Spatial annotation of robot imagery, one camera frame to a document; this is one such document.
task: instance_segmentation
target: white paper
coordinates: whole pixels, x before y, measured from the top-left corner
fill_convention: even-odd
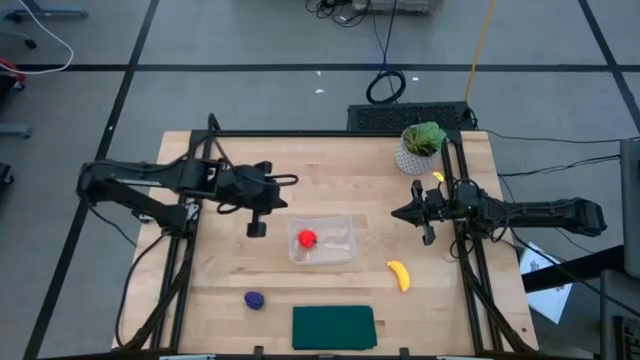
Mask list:
[[[553,256],[547,255],[535,244],[529,243],[529,246],[540,251],[546,257],[553,260],[553,262],[555,262],[556,264],[560,263],[558,260],[553,258]],[[520,259],[520,274],[526,274],[531,271],[544,269],[551,265],[552,264],[547,259],[536,254],[530,249],[525,249]],[[562,316],[564,306],[567,304],[567,299],[569,298],[570,292],[571,284],[566,284],[557,288],[541,290],[527,294],[527,302],[532,309],[539,312],[547,319],[558,324],[560,322],[560,317]]]

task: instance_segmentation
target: wooden table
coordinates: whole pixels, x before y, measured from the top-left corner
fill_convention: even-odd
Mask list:
[[[188,132],[164,135],[158,163],[187,149]],[[463,133],[470,177],[489,195],[501,198],[487,134]],[[473,354],[460,267],[449,255],[451,222],[434,223],[437,239],[424,246],[421,230],[390,216],[410,201],[414,177],[400,172],[394,160],[395,138],[221,138],[236,164],[263,160],[274,173],[294,173],[300,182],[282,189],[289,203],[266,216],[265,238],[245,236],[248,211],[221,216],[217,204],[205,202],[198,229],[180,353],[251,353],[262,345],[267,354],[297,353],[291,348],[292,308],[297,305],[366,304],[373,307],[378,346],[356,354]],[[454,171],[455,152],[451,147]],[[441,158],[434,170],[443,171]],[[419,177],[425,189],[437,185],[430,174]],[[168,190],[151,196],[175,203]],[[300,266],[289,259],[287,226],[292,217],[350,215],[359,256],[342,265]],[[142,225],[136,256],[159,234]],[[169,241],[150,252],[134,273],[121,321],[130,339],[158,300]],[[494,298],[523,339],[537,348],[518,262],[505,243],[485,242]],[[398,290],[388,260],[402,261],[411,274],[407,293]],[[246,291],[266,297],[260,311],[249,309]],[[485,348],[491,342],[486,313],[478,302]],[[171,324],[173,310],[165,321]],[[169,331],[164,331],[164,344]]]

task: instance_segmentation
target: transparent plastic bowl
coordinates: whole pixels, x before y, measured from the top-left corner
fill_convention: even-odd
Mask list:
[[[303,230],[316,233],[317,242],[305,248],[298,242]],[[301,265],[335,264],[347,262],[358,255],[353,222],[350,216],[316,219],[293,218],[289,222],[289,257]]]

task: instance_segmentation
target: banana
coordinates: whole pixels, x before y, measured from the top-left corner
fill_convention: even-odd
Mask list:
[[[409,277],[407,268],[400,261],[396,260],[388,261],[387,266],[396,274],[398,284],[400,285],[400,291],[405,292],[409,290],[409,286],[411,286],[411,278]]]

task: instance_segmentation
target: green towel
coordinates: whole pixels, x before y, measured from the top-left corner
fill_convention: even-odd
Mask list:
[[[378,345],[373,309],[365,305],[293,308],[295,350],[365,350]]]

